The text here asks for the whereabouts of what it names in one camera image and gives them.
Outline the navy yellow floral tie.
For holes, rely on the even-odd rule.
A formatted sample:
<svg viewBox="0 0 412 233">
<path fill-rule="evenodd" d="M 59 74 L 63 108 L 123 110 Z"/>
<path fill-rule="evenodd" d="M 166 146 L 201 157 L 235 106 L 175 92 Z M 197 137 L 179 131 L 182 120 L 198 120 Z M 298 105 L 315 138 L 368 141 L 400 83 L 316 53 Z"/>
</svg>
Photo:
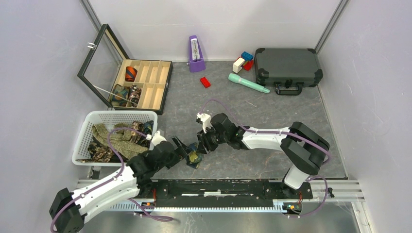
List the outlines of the navy yellow floral tie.
<svg viewBox="0 0 412 233">
<path fill-rule="evenodd" d="M 187 166 L 197 169 L 203 160 L 203 155 L 197 153 L 198 143 L 192 143 L 188 146 L 186 164 Z"/>
</svg>

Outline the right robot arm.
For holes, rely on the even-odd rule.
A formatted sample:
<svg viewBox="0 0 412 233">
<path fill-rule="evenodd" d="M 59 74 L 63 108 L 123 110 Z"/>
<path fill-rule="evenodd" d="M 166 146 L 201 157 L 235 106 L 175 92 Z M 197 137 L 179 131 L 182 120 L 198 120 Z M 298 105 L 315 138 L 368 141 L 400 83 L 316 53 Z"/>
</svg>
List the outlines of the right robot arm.
<svg viewBox="0 0 412 233">
<path fill-rule="evenodd" d="M 215 116 L 198 113 L 196 121 L 202 125 L 197 133 L 200 153 L 212 152 L 221 144 L 235 150 L 284 152 L 292 162 L 280 186 L 282 195 L 287 198 L 295 197 L 302 184 L 310 176 L 316 176 L 329 158 L 330 144 L 302 122 L 281 129 L 258 129 L 237 126 L 224 113 Z"/>
</svg>

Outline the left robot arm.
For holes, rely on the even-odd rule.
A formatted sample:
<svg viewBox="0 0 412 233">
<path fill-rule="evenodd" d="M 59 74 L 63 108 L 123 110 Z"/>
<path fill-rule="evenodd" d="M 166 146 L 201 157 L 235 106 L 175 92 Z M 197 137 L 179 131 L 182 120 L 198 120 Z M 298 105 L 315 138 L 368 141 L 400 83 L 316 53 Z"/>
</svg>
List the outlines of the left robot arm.
<svg viewBox="0 0 412 233">
<path fill-rule="evenodd" d="M 191 148 L 177 137 L 169 142 L 155 140 L 152 150 L 134 156 L 117 171 L 86 187 L 57 192 L 49 214 L 50 232 L 77 233 L 93 217 L 114 204 L 140 196 L 146 198 L 153 191 L 152 177 L 163 168 L 171 168 L 186 159 Z"/>
</svg>

